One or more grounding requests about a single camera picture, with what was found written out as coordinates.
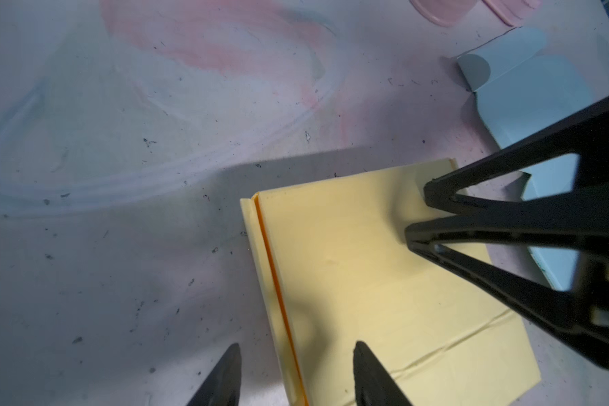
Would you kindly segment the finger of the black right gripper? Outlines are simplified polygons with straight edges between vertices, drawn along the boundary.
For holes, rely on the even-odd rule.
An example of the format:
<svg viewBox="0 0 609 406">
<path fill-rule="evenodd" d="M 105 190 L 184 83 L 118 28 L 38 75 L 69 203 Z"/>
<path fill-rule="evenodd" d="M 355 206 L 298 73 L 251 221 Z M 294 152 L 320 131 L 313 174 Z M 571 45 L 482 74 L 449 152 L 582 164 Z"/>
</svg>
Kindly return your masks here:
<svg viewBox="0 0 609 406">
<path fill-rule="evenodd" d="M 609 187 L 413 223 L 404 236 L 412 252 L 609 370 Z M 564 289 L 549 284 L 533 247 L 575 251 Z"/>
<path fill-rule="evenodd" d="M 579 157 L 573 192 L 609 198 L 609 96 L 567 118 L 424 186 L 425 203 L 450 213 L 477 213 L 515 204 L 460 194 L 462 189 L 566 155 Z"/>
</svg>

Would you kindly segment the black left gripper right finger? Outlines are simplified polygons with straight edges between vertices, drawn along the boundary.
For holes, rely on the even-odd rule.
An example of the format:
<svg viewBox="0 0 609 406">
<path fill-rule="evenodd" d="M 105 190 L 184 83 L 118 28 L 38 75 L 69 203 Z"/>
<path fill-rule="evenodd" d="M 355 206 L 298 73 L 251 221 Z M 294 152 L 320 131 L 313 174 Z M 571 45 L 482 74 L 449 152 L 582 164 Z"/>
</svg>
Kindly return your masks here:
<svg viewBox="0 0 609 406">
<path fill-rule="evenodd" d="M 355 402 L 358 406 L 413 405 L 362 341 L 356 343 L 353 351 L 353 374 Z"/>
</svg>

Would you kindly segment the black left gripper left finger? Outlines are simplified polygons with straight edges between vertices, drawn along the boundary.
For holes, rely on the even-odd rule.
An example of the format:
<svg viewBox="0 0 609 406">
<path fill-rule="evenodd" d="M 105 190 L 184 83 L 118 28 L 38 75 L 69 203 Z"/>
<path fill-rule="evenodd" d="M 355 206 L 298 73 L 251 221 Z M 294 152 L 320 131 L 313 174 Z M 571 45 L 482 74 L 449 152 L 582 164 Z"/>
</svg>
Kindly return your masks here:
<svg viewBox="0 0 609 406">
<path fill-rule="evenodd" d="M 242 355 L 231 344 L 211 370 L 187 406 L 237 406 L 240 402 Z"/>
</svg>

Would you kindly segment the yellow paper box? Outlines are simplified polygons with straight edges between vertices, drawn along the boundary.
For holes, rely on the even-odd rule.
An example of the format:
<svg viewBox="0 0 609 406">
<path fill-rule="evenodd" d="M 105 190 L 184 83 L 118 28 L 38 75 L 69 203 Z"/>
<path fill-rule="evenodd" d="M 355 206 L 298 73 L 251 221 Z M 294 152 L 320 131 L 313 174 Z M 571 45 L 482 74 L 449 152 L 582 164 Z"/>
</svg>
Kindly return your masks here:
<svg viewBox="0 0 609 406">
<path fill-rule="evenodd" d="M 425 184 L 456 167 L 392 167 L 240 202 L 290 404 L 353 404 L 359 341 L 416 405 L 508 405 L 540 381 L 521 317 L 405 243 L 408 225 L 441 216 Z"/>
</svg>

